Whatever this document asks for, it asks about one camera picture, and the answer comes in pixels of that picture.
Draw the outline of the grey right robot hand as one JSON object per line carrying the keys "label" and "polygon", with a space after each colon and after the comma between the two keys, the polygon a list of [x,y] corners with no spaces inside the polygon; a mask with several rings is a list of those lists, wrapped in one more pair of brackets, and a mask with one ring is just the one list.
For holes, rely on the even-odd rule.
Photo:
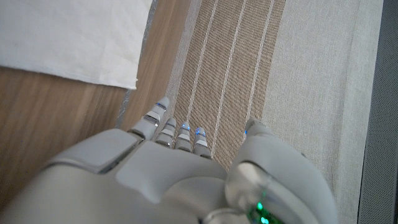
{"label": "grey right robot hand", "polygon": [[51,158],[2,223],[337,223],[321,172],[257,119],[229,170],[203,128],[163,121],[162,98],[130,130],[109,129]]}

